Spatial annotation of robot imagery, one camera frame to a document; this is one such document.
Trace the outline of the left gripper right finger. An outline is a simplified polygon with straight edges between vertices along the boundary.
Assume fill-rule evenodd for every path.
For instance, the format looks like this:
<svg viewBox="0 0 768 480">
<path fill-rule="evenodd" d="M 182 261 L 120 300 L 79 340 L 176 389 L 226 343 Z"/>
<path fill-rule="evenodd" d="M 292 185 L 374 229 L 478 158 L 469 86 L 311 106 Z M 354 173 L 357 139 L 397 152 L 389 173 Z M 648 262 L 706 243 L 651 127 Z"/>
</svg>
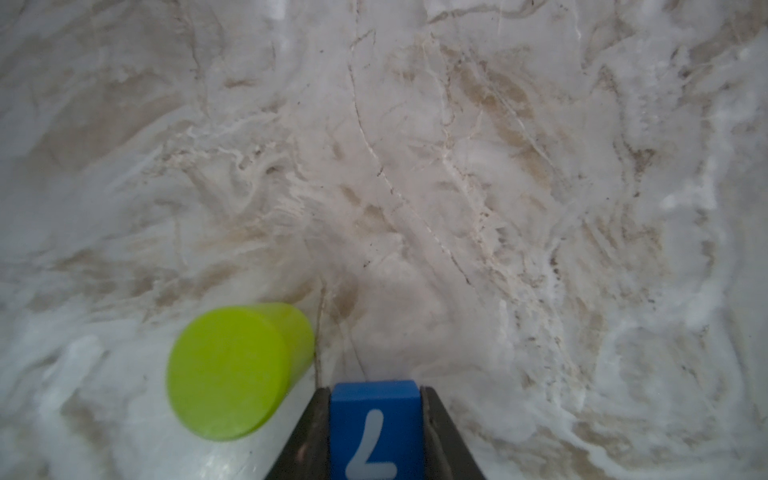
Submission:
<svg viewBox="0 0 768 480">
<path fill-rule="evenodd" d="M 427 480 L 485 480 L 437 391 L 420 388 Z"/>
</svg>

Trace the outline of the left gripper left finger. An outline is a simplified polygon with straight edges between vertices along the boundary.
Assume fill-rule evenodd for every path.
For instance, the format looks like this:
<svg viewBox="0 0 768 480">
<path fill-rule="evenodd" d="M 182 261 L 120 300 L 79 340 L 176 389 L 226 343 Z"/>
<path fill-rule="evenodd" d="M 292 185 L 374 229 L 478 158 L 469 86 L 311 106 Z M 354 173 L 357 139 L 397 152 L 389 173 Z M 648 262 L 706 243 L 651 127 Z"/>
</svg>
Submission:
<svg viewBox="0 0 768 480">
<path fill-rule="evenodd" d="M 331 389 L 319 388 L 292 431 L 266 480 L 328 480 Z"/>
</svg>

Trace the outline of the blue number seven cube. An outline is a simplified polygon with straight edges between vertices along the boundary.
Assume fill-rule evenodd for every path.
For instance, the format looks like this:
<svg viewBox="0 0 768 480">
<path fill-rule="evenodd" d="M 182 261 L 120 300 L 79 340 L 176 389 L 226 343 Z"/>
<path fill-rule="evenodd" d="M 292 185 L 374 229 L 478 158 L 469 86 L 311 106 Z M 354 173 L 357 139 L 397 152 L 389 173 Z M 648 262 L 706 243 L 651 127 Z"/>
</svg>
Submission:
<svg viewBox="0 0 768 480">
<path fill-rule="evenodd" d="M 330 399 L 333 479 L 423 479 L 421 394 L 411 380 L 339 383 Z"/>
</svg>

